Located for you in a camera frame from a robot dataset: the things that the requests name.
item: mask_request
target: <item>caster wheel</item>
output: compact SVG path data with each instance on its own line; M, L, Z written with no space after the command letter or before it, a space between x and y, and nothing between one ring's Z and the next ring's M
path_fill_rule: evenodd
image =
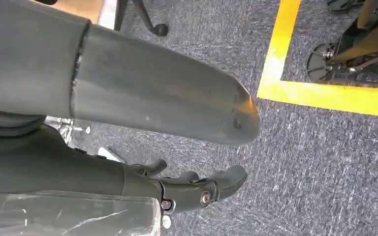
M333 77L333 69L325 62L327 54L333 52L334 44L321 44L317 46L308 58L307 74L312 83L325 84Z
M155 35L164 37L169 33L169 26L166 24L158 24L154 27L154 32Z

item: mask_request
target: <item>screw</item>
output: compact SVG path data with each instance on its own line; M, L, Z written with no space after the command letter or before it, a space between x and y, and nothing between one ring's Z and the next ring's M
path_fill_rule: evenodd
M163 208L163 210L170 210L172 208L172 202L169 200L162 201L161 208Z
M208 190L205 190L201 194L201 205L206 207L211 202L211 194L208 192Z

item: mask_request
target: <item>metal bolt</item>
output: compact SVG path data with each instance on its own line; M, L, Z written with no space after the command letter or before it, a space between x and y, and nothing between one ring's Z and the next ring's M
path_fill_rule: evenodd
M329 50L327 52L322 53L322 57L324 59L330 59L330 58L332 58L333 55L334 55L334 51L332 51L332 50Z
M201 205L206 207L211 202L211 194L208 190L205 190L201 194Z
M172 219L168 215L164 215L161 218L161 224L163 225L163 228L169 229L170 226L172 226Z
M172 208L172 202L169 200L162 201L161 208L163 208L163 210L170 210Z

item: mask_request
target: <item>clear plastic sheet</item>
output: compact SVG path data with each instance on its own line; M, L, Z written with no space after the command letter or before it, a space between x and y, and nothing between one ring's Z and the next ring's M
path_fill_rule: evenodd
M152 198L0 193L0 236L158 236L160 221Z

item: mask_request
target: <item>white object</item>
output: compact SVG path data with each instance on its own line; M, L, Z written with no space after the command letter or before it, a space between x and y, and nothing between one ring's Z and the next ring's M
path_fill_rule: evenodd
M113 153L112 151L110 151L110 150L108 150L104 147L99 148L98 155L104 156L108 160L117 161L117 162L121 162L121 163L126 164L124 159L120 158L117 154Z

